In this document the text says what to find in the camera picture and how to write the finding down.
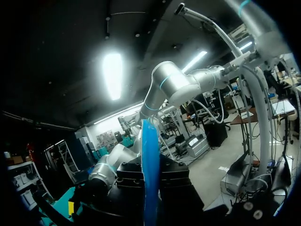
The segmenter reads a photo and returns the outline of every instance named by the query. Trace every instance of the yellow label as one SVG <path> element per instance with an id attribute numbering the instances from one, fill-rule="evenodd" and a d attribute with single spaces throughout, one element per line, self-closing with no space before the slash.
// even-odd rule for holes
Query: yellow label
<path id="1" fill-rule="evenodd" d="M 74 213 L 74 202 L 68 202 L 68 211 L 70 216 Z"/>

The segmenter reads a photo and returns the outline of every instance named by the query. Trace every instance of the black ceiling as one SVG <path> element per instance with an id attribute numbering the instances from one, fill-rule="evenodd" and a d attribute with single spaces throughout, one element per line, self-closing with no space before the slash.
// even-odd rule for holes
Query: black ceiling
<path id="1" fill-rule="evenodd" d="M 200 22 L 173 14 L 178 0 L 44 0 L 6 7 L 5 111 L 77 128 L 143 100 L 153 67 L 164 60 L 180 68 L 200 50 L 196 67 L 224 64 L 228 48 Z M 187 0 L 230 32 L 241 24 L 223 0 Z M 105 39 L 107 12 L 112 15 Z M 101 62 L 110 51 L 123 58 L 122 97 L 111 101 Z"/>

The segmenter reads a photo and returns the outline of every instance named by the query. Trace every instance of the floor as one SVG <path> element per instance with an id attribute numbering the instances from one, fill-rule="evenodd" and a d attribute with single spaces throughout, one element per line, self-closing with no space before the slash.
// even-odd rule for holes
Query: floor
<path id="1" fill-rule="evenodd" d="M 232 121 L 236 115 L 237 113 L 230 114 L 225 121 Z M 219 167 L 230 167 L 237 156 L 243 153 L 240 125 L 231 125 L 231 130 L 227 130 L 227 133 L 228 138 L 224 140 L 221 147 L 204 153 L 189 165 L 191 182 L 204 202 L 205 208 L 221 194 L 220 181 L 226 175 L 226 172 L 219 169 Z M 259 127 L 256 125 L 254 135 L 256 136 L 258 133 Z M 278 133 L 280 137 L 283 137 L 284 123 L 279 126 Z M 294 138 L 294 143 L 292 145 L 288 144 L 287 155 L 292 155 L 293 158 L 296 158 L 298 144 L 299 141 Z M 283 145 L 278 142 L 276 150 L 277 158 L 283 151 Z M 253 140 L 253 151 L 260 158 L 260 138 Z"/>

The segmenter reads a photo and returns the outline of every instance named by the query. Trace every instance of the shelf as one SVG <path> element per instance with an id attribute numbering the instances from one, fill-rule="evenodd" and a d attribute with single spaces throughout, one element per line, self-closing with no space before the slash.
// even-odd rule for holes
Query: shelf
<path id="1" fill-rule="evenodd" d="M 29 207 L 28 207 L 28 210 L 31 211 L 33 208 L 35 208 L 37 206 L 37 203 L 34 202 L 33 204 L 31 204 Z"/>
<path id="2" fill-rule="evenodd" d="M 21 164 L 18 164 L 18 165 L 8 166 L 8 170 L 14 170 L 14 169 L 17 169 L 17 168 L 20 168 L 20 167 L 23 167 L 23 166 L 30 165 L 32 163 L 33 163 L 33 161 L 27 161 L 27 162 L 24 162 L 24 163 L 21 163 Z"/>
<path id="3" fill-rule="evenodd" d="M 35 179 L 29 181 L 28 183 L 26 183 L 25 185 L 22 185 L 21 187 L 18 187 L 17 192 L 21 191 L 22 189 L 24 189 L 26 187 L 28 187 L 29 185 L 32 185 L 33 183 L 37 182 L 38 180 L 39 180 L 39 178 L 35 178 Z"/>

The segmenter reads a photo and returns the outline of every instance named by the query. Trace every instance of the ceiling light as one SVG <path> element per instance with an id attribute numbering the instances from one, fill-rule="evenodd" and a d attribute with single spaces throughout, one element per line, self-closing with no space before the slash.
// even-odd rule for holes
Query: ceiling light
<path id="1" fill-rule="evenodd" d="M 108 118 L 111 118 L 111 117 L 113 117 L 113 116 L 115 116 L 115 115 L 117 115 L 117 114 L 123 113 L 123 112 L 125 112 L 125 111 L 127 111 L 127 110 L 133 109 L 134 107 L 138 107 L 138 106 L 143 105 L 143 104 L 144 104 L 144 102 L 142 102 L 142 103 L 140 103 L 140 104 L 137 104 L 137 105 L 135 105 L 135 106 L 129 107 L 129 108 L 125 109 L 125 110 L 122 110 L 121 112 L 117 112 L 117 113 L 115 113 L 115 114 L 113 114 L 113 115 L 110 115 L 110 116 L 104 118 L 104 119 L 101 119 L 101 120 L 99 120 L 99 121 L 97 121 L 97 122 L 94 122 L 94 125 L 96 125 L 96 124 L 98 124 L 98 123 L 100 123 L 100 122 L 102 122 L 102 121 L 104 121 L 104 120 L 106 120 L 106 119 L 108 119 Z"/>
<path id="2" fill-rule="evenodd" d="M 251 46 L 252 45 L 252 42 L 248 42 L 247 44 L 245 44 L 244 46 L 242 46 L 241 48 L 239 48 L 240 50 L 243 50 L 245 48 L 247 48 L 248 46 Z"/>
<path id="3" fill-rule="evenodd" d="M 59 141 L 59 142 L 57 142 L 55 145 L 58 145 L 59 143 L 61 143 L 61 142 L 63 142 L 64 140 L 61 140 L 61 141 Z"/>
<path id="4" fill-rule="evenodd" d="M 207 54 L 206 51 L 200 52 L 193 60 L 189 62 L 189 64 L 186 65 L 186 67 L 183 68 L 182 72 L 185 73 L 189 68 L 191 68 L 197 61 L 200 60 L 203 56 Z"/>
<path id="5" fill-rule="evenodd" d="M 103 74 L 112 100 L 121 95 L 122 62 L 120 54 L 108 54 L 103 61 Z"/>

